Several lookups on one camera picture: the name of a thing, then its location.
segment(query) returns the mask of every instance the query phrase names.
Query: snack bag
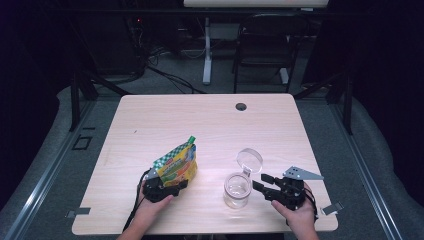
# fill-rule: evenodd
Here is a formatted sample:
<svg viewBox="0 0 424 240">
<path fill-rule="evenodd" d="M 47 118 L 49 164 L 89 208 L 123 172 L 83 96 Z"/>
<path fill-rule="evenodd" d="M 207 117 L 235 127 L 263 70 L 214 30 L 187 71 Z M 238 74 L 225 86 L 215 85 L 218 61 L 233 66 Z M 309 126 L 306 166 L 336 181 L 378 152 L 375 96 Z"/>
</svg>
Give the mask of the snack bag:
<svg viewBox="0 0 424 240">
<path fill-rule="evenodd" d="M 153 168 L 157 171 L 164 187 L 178 185 L 184 180 L 191 181 L 197 172 L 195 137 L 191 136 L 188 141 L 165 156 L 153 162 Z"/>
</svg>

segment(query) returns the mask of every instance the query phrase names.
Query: black hole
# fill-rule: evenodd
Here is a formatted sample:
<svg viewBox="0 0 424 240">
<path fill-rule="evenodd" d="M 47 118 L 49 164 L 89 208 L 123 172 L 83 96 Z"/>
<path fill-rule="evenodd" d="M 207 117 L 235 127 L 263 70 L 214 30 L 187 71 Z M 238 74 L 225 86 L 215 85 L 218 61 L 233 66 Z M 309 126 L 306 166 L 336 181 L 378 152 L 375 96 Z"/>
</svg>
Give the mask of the black hole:
<svg viewBox="0 0 424 240">
<path fill-rule="evenodd" d="M 244 103 L 237 103 L 236 104 L 236 109 L 239 110 L 239 111 L 244 111 L 244 110 L 246 110 L 246 108 L 247 108 L 247 106 Z"/>
</svg>

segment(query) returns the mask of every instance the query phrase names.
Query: gray floor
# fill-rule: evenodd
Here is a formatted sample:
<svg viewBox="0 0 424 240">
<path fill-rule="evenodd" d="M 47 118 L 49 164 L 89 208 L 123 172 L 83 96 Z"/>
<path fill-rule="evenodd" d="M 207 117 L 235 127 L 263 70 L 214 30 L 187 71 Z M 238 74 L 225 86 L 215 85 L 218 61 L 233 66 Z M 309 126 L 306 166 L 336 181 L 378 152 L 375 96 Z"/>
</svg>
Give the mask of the gray floor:
<svg viewBox="0 0 424 240">
<path fill-rule="evenodd" d="M 301 91 L 300 81 L 307 63 L 312 43 L 307 42 L 295 69 L 291 93 Z M 207 93 L 231 93 L 231 50 L 214 50 L 212 83 L 202 82 L 203 58 L 164 54 L 158 59 L 156 68 L 182 77 Z M 189 52 L 190 56 L 198 52 Z M 279 81 L 274 71 L 244 70 L 245 80 Z M 120 84 L 120 87 L 135 94 L 182 94 L 169 80 L 146 70 L 140 79 Z M 100 97 L 95 102 L 81 99 L 83 121 L 74 133 L 69 133 L 70 91 L 65 89 L 58 97 L 60 111 L 40 152 L 28 173 L 0 213 L 0 238 L 19 239 L 115 239 L 116 236 L 75 236 L 71 232 L 73 219 L 65 218 L 69 210 L 79 207 L 90 179 L 97 156 L 112 121 L 119 97 L 109 89 L 97 86 Z M 269 92 L 277 88 L 246 87 L 246 92 Z M 352 127 L 353 136 L 347 136 L 340 126 L 339 106 L 327 105 L 323 99 L 325 89 L 297 101 L 305 129 L 314 150 L 321 173 L 332 202 L 340 201 L 344 206 L 338 215 L 336 231 L 319 233 L 321 239 L 423 239 L 424 209 L 406 194 L 402 184 L 392 171 L 390 151 L 378 128 L 360 103 L 354 102 Z M 87 150 L 72 150 L 76 137 L 92 138 Z M 369 170 L 370 178 L 363 178 L 363 166 Z M 375 184 L 383 201 L 375 202 L 375 192 L 367 187 Z M 39 198 L 32 193 L 45 192 Z M 379 209 L 388 210 L 391 219 L 382 219 Z M 388 232 L 384 222 L 393 222 L 399 234 Z M 294 239 L 290 233 L 286 239 Z"/>
</svg>

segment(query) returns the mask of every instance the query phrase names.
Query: cable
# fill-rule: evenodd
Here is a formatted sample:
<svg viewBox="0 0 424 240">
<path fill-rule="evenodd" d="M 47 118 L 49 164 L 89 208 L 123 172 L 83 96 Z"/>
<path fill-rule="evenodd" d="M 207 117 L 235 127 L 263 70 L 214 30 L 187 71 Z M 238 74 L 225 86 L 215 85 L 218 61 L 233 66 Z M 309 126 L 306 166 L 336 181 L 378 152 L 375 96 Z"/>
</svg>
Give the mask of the cable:
<svg viewBox="0 0 424 240">
<path fill-rule="evenodd" d="M 316 222 L 317 221 L 317 219 L 318 219 L 318 210 L 317 210 L 317 204 L 316 204 L 316 201 L 315 201 L 315 196 L 314 196 L 314 194 L 312 193 L 312 191 L 311 190 L 309 190 L 309 189 L 307 189 L 307 188 L 304 188 L 304 190 L 306 190 L 306 191 L 308 191 L 310 194 L 311 194 L 311 196 L 309 196 L 306 192 L 305 192 L 305 197 L 307 197 L 308 199 L 309 199 L 309 201 L 311 201 L 311 203 L 312 203 L 312 207 L 314 208 L 314 222 Z"/>
<path fill-rule="evenodd" d="M 151 52 L 150 53 L 150 56 L 148 57 L 148 61 L 149 61 L 149 63 L 151 64 L 151 65 L 153 65 L 153 66 L 157 66 L 157 65 L 159 65 L 159 56 L 161 55 L 161 54 L 164 54 L 164 53 L 168 53 L 167 51 L 165 51 L 165 48 L 164 47 L 158 47 L 158 48 L 156 48 L 155 50 L 154 50 L 155 52 Z"/>
<path fill-rule="evenodd" d="M 138 202 L 138 200 L 139 200 L 139 198 L 140 198 L 140 191 L 141 191 L 141 187 L 142 187 L 142 185 L 143 185 L 143 179 L 144 179 L 144 177 L 147 175 L 147 173 L 148 173 L 149 171 L 150 171 L 150 169 L 149 169 L 149 170 L 147 170 L 147 171 L 145 171 L 145 172 L 143 173 L 143 175 L 141 175 L 140 181 L 138 182 L 138 185 L 137 185 L 137 195 L 136 195 L 136 197 L 135 197 L 135 203 L 134 203 L 133 210 L 131 211 L 130 216 L 128 216 L 127 222 L 125 223 L 124 229 L 123 229 L 122 231 L 125 231 L 125 229 L 127 229 L 127 228 L 130 226 L 130 224 L 131 224 L 132 220 L 133 220 L 133 219 L 134 219 L 134 217 L 135 217 L 135 213 L 137 212 L 137 209 L 140 207 L 140 204 L 143 202 L 143 200 L 144 200 L 144 198 L 145 198 L 145 197 L 143 196 L 143 198 L 141 199 L 141 201 L 140 201 L 140 202 Z"/>
<path fill-rule="evenodd" d="M 205 36 L 205 30 L 203 29 L 203 25 L 200 23 L 199 18 L 196 18 L 196 21 L 199 24 L 200 29 L 202 30 L 203 36 Z"/>
<path fill-rule="evenodd" d="M 193 51 L 193 50 L 181 50 L 181 52 L 184 53 L 184 55 L 186 55 L 186 57 L 191 58 L 191 59 L 196 59 L 196 58 L 201 57 L 205 53 L 206 49 L 203 48 L 202 52 L 199 55 L 196 55 L 196 56 L 191 56 L 190 54 L 187 54 L 187 51 Z"/>
<path fill-rule="evenodd" d="M 162 76 L 168 78 L 171 81 L 171 83 L 174 84 L 174 86 L 176 88 L 178 88 L 178 90 L 181 91 L 181 93 L 184 93 L 185 94 L 185 92 L 182 91 L 176 84 L 180 84 L 180 85 L 182 85 L 184 87 L 187 87 L 187 88 L 191 89 L 191 94 L 194 94 L 195 92 L 198 92 L 198 93 L 201 93 L 201 94 L 207 94 L 206 92 L 204 92 L 202 90 L 199 90 L 199 89 L 194 88 L 193 85 L 191 85 L 191 83 L 189 83 L 188 81 L 186 81 L 186 80 L 184 80 L 184 79 L 182 79 L 182 78 L 180 78 L 178 76 L 175 76 L 175 75 L 172 75 L 172 74 L 169 74 L 169 73 L 162 72 L 162 71 L 160 71 L 160 70 L 158 70 L 156 68 L 153 68 L 151 66 L 147 66 L 146 68 L 152 70 L 153 72 L 155 72 L 155 73 L 157 73 L 159 75 L 162 75 Z"/>
<path fill-rule="evenodd" d="M 107 79 L 107 80 L 110 83 L 113 83 L 115 85 L 119 85 L 119 84 L 123 84 L 123 83 L 133 82 L 133 81 L 139 79 L 141 76 L 142 76 L 142 74 L 135 73 L 135 74 L 132 74 L 131 76 L 129 76 L 128 78 L 125 78 L 125 79 L 121 79 L 121 80 L 109 80 L 109 79 Z"/>
</svg>

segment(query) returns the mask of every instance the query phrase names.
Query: black cable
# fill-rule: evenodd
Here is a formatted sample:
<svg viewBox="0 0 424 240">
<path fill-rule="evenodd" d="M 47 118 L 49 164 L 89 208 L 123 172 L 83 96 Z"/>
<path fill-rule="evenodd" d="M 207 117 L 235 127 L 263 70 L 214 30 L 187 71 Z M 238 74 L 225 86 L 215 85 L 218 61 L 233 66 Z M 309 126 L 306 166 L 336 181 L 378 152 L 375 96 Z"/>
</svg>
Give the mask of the black cable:
<svg viewBox="0 0 424 240">
<path fill-rule="evenodd" d="M 191 85 L 191 83 L 189 83 L 187 80 L 184 80 L 184 79 L 182 79 L 178 76 L 162 72 L 162 71 L 160 71 L 156 68 L 153 68 L 151 66 L 147 66 L 146 68 L 152 70 L 153 72 L 155 72 L 159 75 L 162 75 L 162 76 L 168 78 L 174 84 L 174 86 L 177 87 L 182 93 L 184 93 L 184 92 L 176 85 L 176 83 L 191 89 L 191 94 L 194 94 L 195 92 L 198 92 L 198 93 L 201 93 L 201 94 L 207 94 L 206 92 L 204 92 L 202 90 L 194 88 L 193 85 Z"/>
<path fill-rule="evenodd" d="M 312 194 L 311 190 L 309 190 L 307 188 L 304 188 L 304 189 L 312 195 L 312 197 L 311 197 L 308 194 L 306 194 L 306 192 L 305 192 L 305 196 L 309 199 L 309 201 L 311 201 L 312 206 L 314 207 L 314 222 L 315 222 L 318 219 L 318 210 L 317 210 L 317 204 L 316 204 L 316 201 L 315 201 L 315 197 L 314 197 L 314 194 Z"/>
<path fill-rule="evenodd" d="M 131 76 L 129 76 L 128 78 L 120 79 L 120 80 L 108 80 L 108 82 L 113 83 L 115 85 L 119 85 L 119 84 L 134 82 L 135 80 L 139 79 L 141 76 L 142 75 L 140 73 L 135 73 L 135 74 L 132 74 Z"/>
<path fill-rule="evenodd" d="M 125 229 L 127 229 L 130 226 L 132 220 L 134 219 L 135 213 L 137 212 L 138 207 L 140 207 L 140 204 L 143 202 L 143 200 L 145 198 L 145 197 L 143 197 L 141 199 L 141 201 L 138 202 L 138 199 L 140 198 L 140 190 L 141 190 L 141 185 L 143 184 L 144 176 L 146 176 L 146 174 L 149 173 L 149 171 L 150 171 L 150 169 L 147 170 L 147 171 L 145 171 L 143 173 L 143 175 L 141 176 L 141 178 L 140 178 L 140 181 L 139 181 L 139 183 L 137 185 L 137 195 L 135 197 L 134 207 L 133 207 L 133 210 L 130 213 L 130 216 L 127 219 L 127 222 L 125 223 L 124 229 L 122 229 L 122 232 L 125 231 Z"/>
</svg>

